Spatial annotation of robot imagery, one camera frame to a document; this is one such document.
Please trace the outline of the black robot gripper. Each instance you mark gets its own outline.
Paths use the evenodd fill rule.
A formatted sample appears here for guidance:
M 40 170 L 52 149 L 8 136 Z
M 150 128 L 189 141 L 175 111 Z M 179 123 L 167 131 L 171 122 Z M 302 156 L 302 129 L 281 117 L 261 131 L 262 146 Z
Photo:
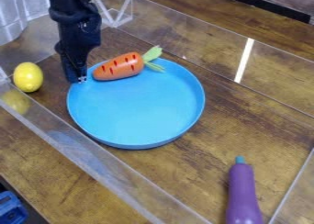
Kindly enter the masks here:
M 58 22 L 59 42 L 55 49 L 68 81 L 87 81 L 87 56 L 100 44 L 100 15 L 94 6 L 82 8 L 58 7 L 54 10 Z

